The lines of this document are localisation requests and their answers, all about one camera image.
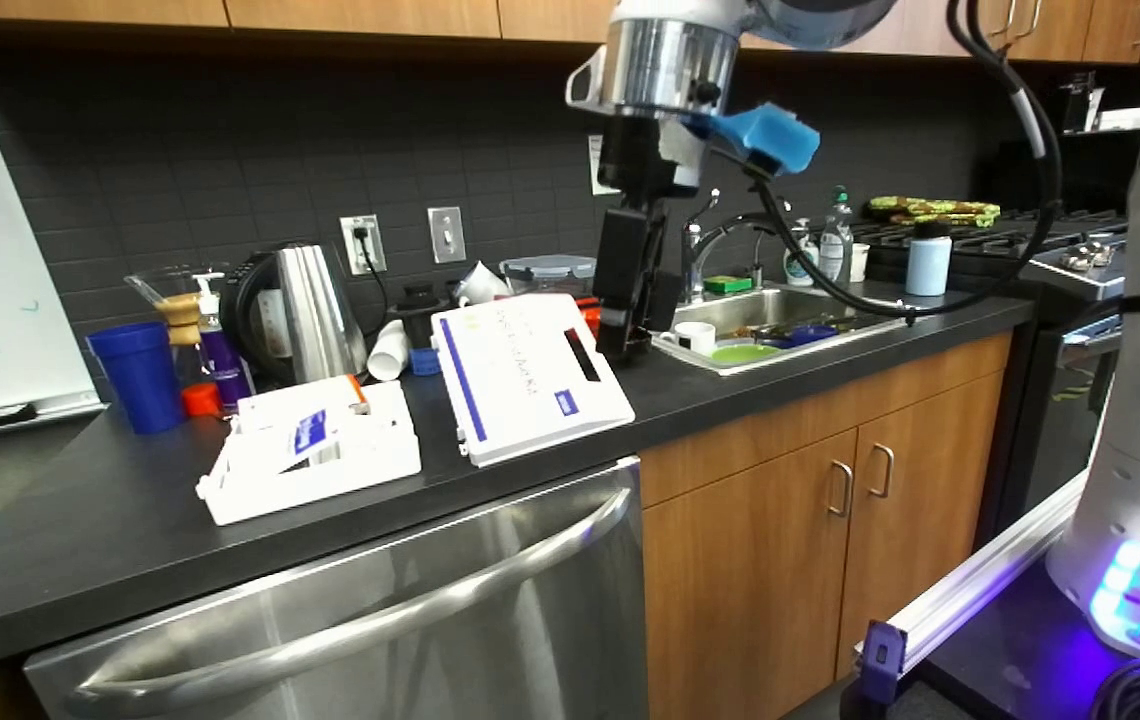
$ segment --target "black countertop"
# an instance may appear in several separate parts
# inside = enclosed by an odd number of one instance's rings
[[[636,423],[485,470],[456,451],[444,378],[406,378],[421,434],[421,474],[230,529],[218,529],[195,500],[195,479],[221,451],[221,423],[185,423],[142,441],[110,413],[0,512],[0,660],[398,536],[462,507],[532,492],[1023,318],[1031,318],[1030,299],[984,299],[731,378],[649,351],[636,367],[616,373]]]

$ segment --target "wall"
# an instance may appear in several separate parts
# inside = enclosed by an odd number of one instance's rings
[[[119,282],[162,262],[240,260],[279,239],[333,239],[336,217],[380,211],[392,290],[456,279],[430,260],[426,206],[462,205],[472,260],[594,251],[594,117],[561,104],[579,50],[552,59],[339,59],[218,50],[0,47],[0,143],[74,323],[144,315]],[[735,104],[777,99],[826,131],[815,166],[782,178],[802,211],[831,182],[967,191],[984,78],[948,59],[749,56]],[[729,206],[741,170],[707,159]],[[356,279],[378,323],[371,282]]]

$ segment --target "spray bottle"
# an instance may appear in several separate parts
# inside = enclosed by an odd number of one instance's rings
[[[206,351],[206,367],[218,378],[218,404],[221,414],[233,414],[240,396],[254,396],[254,378],[249,367],[237,351],[237,342],[221,332],[221,294],[211,290],[211,279],[221,279],[221,270],[200,270],[200,351]]]

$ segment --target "blue cup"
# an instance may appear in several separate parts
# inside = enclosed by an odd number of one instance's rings
[[[169,329],[162,318],[91,332],[90,347],[138,434],[162,434],[185,420]]]

